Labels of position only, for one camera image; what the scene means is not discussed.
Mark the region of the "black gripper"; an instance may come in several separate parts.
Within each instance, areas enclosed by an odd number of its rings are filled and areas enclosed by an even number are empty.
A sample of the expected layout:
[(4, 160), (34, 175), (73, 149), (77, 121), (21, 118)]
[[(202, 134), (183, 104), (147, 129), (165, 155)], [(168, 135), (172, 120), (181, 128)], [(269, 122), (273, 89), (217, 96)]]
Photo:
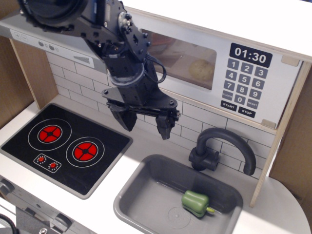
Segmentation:
[(177, 101), (163, 93), (146, 74), (136, 81), (116, 83), (115, 88), (103, 90), (102, 96), (114, 118), (129, 132), (135, 126), (137, 114), (155, 116), (158, 132), (167, 140), (180, 117)]

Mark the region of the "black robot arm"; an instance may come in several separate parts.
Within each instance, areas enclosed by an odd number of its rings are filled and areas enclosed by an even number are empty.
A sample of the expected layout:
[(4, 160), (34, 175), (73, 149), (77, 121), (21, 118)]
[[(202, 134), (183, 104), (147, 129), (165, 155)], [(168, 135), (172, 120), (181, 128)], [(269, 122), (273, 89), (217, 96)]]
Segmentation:
[(113, 88), (102, 96), (127, 131), (137, 115), (152, 116), (163, 139), (178, 121), (177, 101), (161, 92), (160, 61), (148, 53), (150, 40), (118, 0), (20, 0), (27, 22), (45, 32), (82, 38), (106, 65)]

